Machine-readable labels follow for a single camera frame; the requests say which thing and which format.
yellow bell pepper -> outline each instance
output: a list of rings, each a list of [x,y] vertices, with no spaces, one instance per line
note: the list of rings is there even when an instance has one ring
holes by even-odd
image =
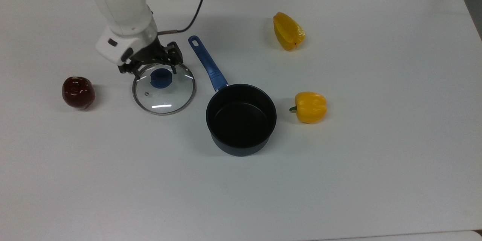
[[[279,12],[273,17],[274,33],[285,50],[298,48],[305,39],[305,31],[290,16]]]
[[[326,99],[321,94],[300,92],[294,97],[294,103],[296,107],[291,107],[290,111],[296,111],[296,116],[301,122],[314,123],[325,116]]]

black cable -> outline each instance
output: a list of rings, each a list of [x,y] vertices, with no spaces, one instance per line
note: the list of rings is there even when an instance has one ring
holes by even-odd
[[[194,17],[192,18],[192,21],[191,23],[189,23],[189,25],[182,29],[182,30],[167,30],[167,31],[161,31],[161,32],[158,32],[157,35],[165,35],[165,34],[175,34],[175,33],[182,33],[182,32],[185,32],[186,30],[188,30],[191,25],[194,23],[194,21],[196,20],[196,17],[198,17],[198,13],[199,13],[199,10],[201,9],[201,5],[203,4],[203,1],[204,0],[200,0],[199,1],[199,6],[198,6],[198,9],[196,10],[196,14],[194,15]]]

yellow pepper half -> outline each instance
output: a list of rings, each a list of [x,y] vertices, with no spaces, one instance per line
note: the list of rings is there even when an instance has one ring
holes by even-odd
[[[290,111],[296,111],[299,121],[314,123],[323,119],[326,113],[326,99],[316,92],[300,92],[294,97],[296,107]]]

blue lid knob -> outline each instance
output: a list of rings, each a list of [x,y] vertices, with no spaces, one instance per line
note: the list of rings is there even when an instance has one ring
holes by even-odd
[[[155,88],[167,88],[172,83],[172,73],[164,68],[151,73],[151,85]]]

black mount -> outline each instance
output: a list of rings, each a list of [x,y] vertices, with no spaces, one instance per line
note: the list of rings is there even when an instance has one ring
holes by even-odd
[[[139,68],[143,65],[168,65],[172,68],[172,73],[176,74],[175,66],[183,63],[182,53],[176,42],[171,42],[164,47],[160,44],[158,37],[129,59],[131,61],[128,64],[119,66],[119,71],[120,73],[132,73],[136,79],[140,78]]]

